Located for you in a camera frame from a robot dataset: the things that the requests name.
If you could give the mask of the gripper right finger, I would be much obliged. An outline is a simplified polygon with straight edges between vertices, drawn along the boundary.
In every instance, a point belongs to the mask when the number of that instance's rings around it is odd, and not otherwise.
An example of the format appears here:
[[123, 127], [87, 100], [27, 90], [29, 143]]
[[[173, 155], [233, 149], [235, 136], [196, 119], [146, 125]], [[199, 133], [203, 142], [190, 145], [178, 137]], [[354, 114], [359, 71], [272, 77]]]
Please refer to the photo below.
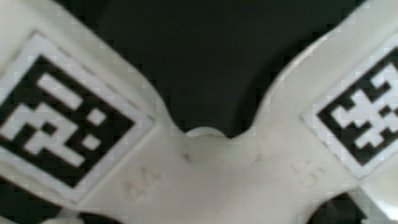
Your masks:
[[398, 224], [398, 193], [352, 189], [322, 203], [308, 224]]

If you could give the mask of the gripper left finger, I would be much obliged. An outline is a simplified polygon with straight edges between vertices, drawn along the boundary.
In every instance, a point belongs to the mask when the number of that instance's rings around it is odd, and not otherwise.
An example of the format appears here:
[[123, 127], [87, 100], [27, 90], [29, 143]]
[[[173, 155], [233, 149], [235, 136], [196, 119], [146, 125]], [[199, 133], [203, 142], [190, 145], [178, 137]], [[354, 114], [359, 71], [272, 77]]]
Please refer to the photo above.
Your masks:
[[119, 224], [119, 221], [91, 212], [62, 209], [50, 224]]

